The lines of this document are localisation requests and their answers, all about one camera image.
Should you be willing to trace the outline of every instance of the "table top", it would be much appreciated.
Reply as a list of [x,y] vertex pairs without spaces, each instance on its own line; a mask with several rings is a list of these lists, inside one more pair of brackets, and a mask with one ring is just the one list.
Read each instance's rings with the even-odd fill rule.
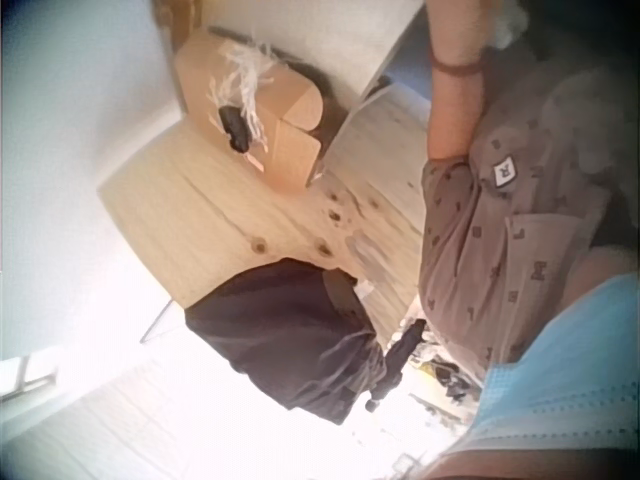
[[417,292],[429,103],[400,86],[350,120],[304,193],[276,194],[188,118],[100,188],[135,253],[183,308],[247,269],[293,257],[374,287],[364,300],[383,345]]

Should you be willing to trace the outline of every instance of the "strap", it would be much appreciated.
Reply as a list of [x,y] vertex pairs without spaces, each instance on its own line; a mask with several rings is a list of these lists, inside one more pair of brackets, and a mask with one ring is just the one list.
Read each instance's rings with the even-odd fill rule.
[[483,66],[482,60],[476,63],[469,63],[467,65],[447,65],[446,63],[442,63],[436,58],[431,44],[429,44],[429,60],[431,61],[432,68],[435,68],[440,72],[454,77],[466,77],[469,75],[475,75],[476,73],[482,71]]

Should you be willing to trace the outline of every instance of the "black object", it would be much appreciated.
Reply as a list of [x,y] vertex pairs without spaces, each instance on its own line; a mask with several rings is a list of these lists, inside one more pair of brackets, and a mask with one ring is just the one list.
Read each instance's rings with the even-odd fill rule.
[[418,319],[402,334],[400,340],[394,343],[384,357],[387,373],[371,389],[371,400],[367,402],[365,408],[373,412],[384,397],[396,388],[402,381],[402,368],[409,360],[409,357],[422,343],[422,332],[427,325],[427,321]]
[[251,145],[251,131],[238,107],[225,105],[218,110],[222,128],[231,137],[229,145],[238,153],[247,153]]
[[286,258],[217,287],[185,310],[187,327],[280,405],[339,425],[385,372],[354,281]]

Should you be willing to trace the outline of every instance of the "open cardboard box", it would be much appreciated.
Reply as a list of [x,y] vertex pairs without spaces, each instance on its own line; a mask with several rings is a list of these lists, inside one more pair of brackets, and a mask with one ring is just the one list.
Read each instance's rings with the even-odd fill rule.
[[271,81],[260,86],[255,97],[267,148],[252,142],[248,155],[239,154],[229,146],[219,120],[211,120],[218,116],[217,107],[209,98],[212,79],[219,85],[233,69],[225,52],[235,44],[234,40],[199,30],[178,51],[175,66],[188,115],[207,140],[230,157],[248,160],[271,187],[300,191],[319,168],[321,136],[311,132],[318,129],[323,117],[320,91],[311,80],[288,66],[273,66],[265,74]]

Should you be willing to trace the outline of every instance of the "man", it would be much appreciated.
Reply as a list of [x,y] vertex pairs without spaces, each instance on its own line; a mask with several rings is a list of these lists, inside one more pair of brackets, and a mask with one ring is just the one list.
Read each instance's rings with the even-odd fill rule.
[[637,230],[616,181],[637,159],[637,64],[546,31],[548,58],[520,42],[489,85],[496,5],[427,0],[420,296],[484,392],[421,478],[601,478],[637,448]]

